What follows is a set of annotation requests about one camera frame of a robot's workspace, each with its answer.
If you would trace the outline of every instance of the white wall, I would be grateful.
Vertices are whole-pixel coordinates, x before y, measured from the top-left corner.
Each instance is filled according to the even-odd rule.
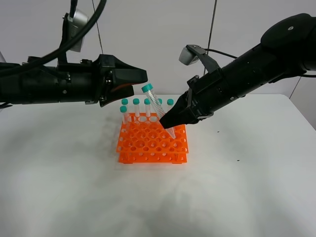
[[[213,6],[214,0],[109,0],[99,20],[103,49],[147,70],[156,93],[182,94],[204,67],[184,66],[179,55],[187,44],[207,47]]]
[[[21,63],[27,56],[43,56],[61,39],[62,16],[70,0],[3,0],[0,6],[0,51],[7,62]],[[92,1],[79,0],[79,8],[92,15]],[[186,81],[202,75],[197,63],[178,61],[186,44],[207,47],[214,0],[108,0],[99,20],[104,53],[147,70],[159,94],[181,94]],[[315,0],[218,0],[211,48],[239,56],[259,43],[276,22],[301,12],[316,15]],[[96,59],[101,53],[96,27],[85,37],[81,53],[69,52],[72,62]],[[224,66],[230,59],[211,54]],[[289,96],[298,78],[265,85],[255,93]],[[314,80],[303,79],[293,102],[309,121],[315,121],[312,95]],[[141,93],[140,86],[136,93]]]
[[[79,9],[92,15],[91,0],[79,0]],[[58,48],[62,16],[70,0],[2,0],[0,4],[0,51],[7,62],[22,63],[28,56],[44,56]],[[85,37],[81,53],[69,52],[69,61],[95,60],[101,53],[96,27]]]
[[[263,33],[289,16],[316,16],[315,0],[218,0],[210,48],[240,56],[260,43]],[[210,54],[220,66],[231,59]],[[253,93],[279,93],[289,97],[299,78],[264,85]]]
[[[302,78],[291,97],[291,101],[316,129],[316,78]]]

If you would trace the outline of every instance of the robotic arm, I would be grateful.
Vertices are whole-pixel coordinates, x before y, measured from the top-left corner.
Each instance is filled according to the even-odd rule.
[[[316,71],[316,17],[299,14],[277,23],[260,44],[223,68],[198,45],[187,45],[179,60],[200,60],[208,73],[188,80],[189,90],[160,119],[164,128],[198,123],[266,83]]]
[[[113,55],[99,55],[94,62],[82,59],[68,63],[68,49],[80,52],[84,35],[101,15],[106,0],[100,0],[94,15],[88,17],[71,0],[70,13],[63,17],[60,47],[43,58],[29,57],[27,63],[0,63],[0,109],[11,104],[37,104],[84,101],[100,103],[134,95],[134,84],[147,82],[145,70],[130,66]],[[58,58],[57,67],[43,64]]]

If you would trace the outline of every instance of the black robotic arm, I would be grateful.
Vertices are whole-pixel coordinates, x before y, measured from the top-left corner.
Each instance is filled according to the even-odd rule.
[[[198,59],[208,73],[187,82],[189,90],[160,119],[164,128],[198,123],[266,83],[316,71],[316,17],[299,14],[277,23],[260,44],[223,68],[198,45],[187,45],[179,58],[186,65]]]

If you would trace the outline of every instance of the white table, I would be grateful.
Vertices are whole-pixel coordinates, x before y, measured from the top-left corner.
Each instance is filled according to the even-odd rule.
[[[119,105],[0,113],[0,236],[316,236],[316,131],[285,96],[187,126],[185,165],[117,163]]]

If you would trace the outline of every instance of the plastic tube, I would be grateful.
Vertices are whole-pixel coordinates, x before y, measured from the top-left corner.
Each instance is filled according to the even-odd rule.
[[[173,99],[168,99],[167,100],[168,111],[171,110],[171,108],[173,107],[173,103],[174,103]]]
[[[162,109],[159,99],[154,93],[153,86],[149,83],[142,87],[142,91],[146,94],[147,98],[151,101],[151,104],[154,110],[156,111],[158,118],[161,119],[165,115],[165,112]],[[169,133],[169,135],[173,139],[176,138],[173,127],[166,129],[166,131]]]
[[[146,117],[150,118],[150,100],[145,99],[144,103],[145,103]]]
[[[139,99],[133,99],[134,109],[135,109],[135,117],[139,117]]]
[[[119,108],[120,112],[123,114],[123,124],[127,124],[128,123],[128,117],[129,114],[127,112],[127,107],[125,105],[121,106]]]

